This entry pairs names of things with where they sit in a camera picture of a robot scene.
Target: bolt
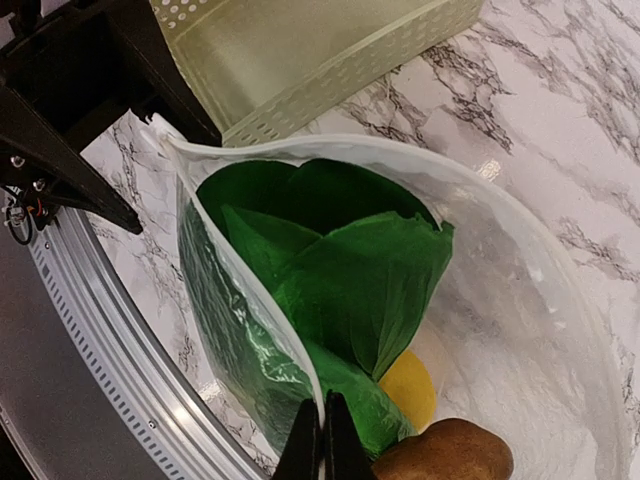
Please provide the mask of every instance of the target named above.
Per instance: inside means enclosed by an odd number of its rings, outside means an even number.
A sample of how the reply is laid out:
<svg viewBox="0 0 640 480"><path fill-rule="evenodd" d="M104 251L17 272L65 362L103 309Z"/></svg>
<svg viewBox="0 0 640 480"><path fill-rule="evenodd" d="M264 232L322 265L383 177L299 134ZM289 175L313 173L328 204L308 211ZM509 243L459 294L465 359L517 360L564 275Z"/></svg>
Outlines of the bolt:
<svg viewBox="0 0 640 480"><path fill-rule="evenodd" d="M13 155L11 157L11 165L15 168L22 168L22 166L26 163L26 160L18 155Z"/></svg>
<svg viewBox="0 0 640 480"><path fill-rule="evenodd" d="M47 186L47 182L45 181L44 178L39 178L38 180L33 182L33 188L35 189L36 192L41 192L42 190L44 190L44 187L46 186Z"/></svg>

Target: white marble surface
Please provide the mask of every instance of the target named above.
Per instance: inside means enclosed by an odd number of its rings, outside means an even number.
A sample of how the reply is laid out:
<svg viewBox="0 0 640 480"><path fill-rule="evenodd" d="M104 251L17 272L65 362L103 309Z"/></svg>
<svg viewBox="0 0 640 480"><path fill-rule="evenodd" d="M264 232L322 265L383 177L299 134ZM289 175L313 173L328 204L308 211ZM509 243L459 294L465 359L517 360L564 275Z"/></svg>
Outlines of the white marble surface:
<svg viewBox="0 0 640 480"><path fill-rule="evenodd" d="M92 221L160 341L212 408L226 411L216 405L219 387L182 285L173 169L138 130L127 116L85 156L139 212L144 233ZM531 209L567 248L606 320L640 444L640 4L489 0L474 28L305 131L366 133L429 148ZM259 441L246 419L226 421L245 441ZM640 479L640 456L631 478Z"/></svg>

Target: brown potato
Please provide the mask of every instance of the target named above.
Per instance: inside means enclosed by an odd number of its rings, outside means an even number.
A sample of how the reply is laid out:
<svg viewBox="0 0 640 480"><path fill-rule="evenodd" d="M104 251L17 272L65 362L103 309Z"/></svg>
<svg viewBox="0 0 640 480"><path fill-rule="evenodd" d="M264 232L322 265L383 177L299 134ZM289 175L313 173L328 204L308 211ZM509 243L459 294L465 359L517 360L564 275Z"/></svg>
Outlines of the brown potato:
<svg viewBox="0 0 640 480"><path fill-rule="evenodd" d="M389 449L373 473L379 480L508 480L513 455L500 437L452 418Z"/></svg>

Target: yellow lemon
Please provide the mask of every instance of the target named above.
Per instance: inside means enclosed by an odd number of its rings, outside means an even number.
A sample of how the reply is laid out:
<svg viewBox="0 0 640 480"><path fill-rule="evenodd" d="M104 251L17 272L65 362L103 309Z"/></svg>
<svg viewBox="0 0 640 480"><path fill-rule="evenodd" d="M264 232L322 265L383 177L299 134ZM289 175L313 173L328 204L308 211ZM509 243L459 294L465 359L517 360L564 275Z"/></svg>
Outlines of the yellow lemon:
<svg viewBox="0 0 640 480"><path fill-rule="evenodd" d="M436 411L436 390L431 375L413 352L405 350L379 385L418 432L429 425Z"/></svg>

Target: gray surface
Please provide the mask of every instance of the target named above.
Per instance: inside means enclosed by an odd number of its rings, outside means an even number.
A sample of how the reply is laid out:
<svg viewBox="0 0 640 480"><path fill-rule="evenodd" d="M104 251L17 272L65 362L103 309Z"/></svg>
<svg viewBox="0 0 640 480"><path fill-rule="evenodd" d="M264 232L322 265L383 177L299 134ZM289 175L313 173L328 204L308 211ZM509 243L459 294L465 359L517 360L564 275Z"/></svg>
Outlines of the gray surface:
<svg viewBox="0 0 640 480"><path fill-rule="evenodd" d="M29 251L0 229L0 405L50 480L164 479L89 373Z"/></svg>

